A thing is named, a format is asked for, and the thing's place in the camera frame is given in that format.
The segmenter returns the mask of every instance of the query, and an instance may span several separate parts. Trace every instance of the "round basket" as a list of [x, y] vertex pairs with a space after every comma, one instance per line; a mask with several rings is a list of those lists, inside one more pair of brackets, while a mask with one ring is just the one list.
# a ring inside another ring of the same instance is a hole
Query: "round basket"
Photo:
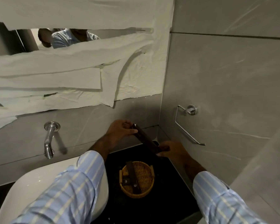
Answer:
[[122, 185], [122, 177], [129, 175], [127, 166], [124, 166], [124, 168], [119, 171], [120, 188], [127, 196], [131, 198], [142, 198], [146, 196], [153, 188], [153, 183], [155, 181], [153, 166], [149, 166], [141, 161], [133, 161], [133, 166], [137, 176], [138, 185], [141, 189], [141, 194], [134, 194], [131, 185]]

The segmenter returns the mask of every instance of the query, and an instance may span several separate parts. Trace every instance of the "wall-mounted faucet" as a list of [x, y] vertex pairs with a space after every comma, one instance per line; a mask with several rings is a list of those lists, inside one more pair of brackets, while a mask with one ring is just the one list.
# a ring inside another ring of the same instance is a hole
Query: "wall-mounted faucet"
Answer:
[[45, 130], [47, 131], [47, 135], [45, 138], [45, 157], [48, 159], [53, 158], [54, 150], [52, 149], [51, 142], [54, 135], [54, 132], [59, 131], [60, 124], [54, 121], [46, 122], [44, 125]]

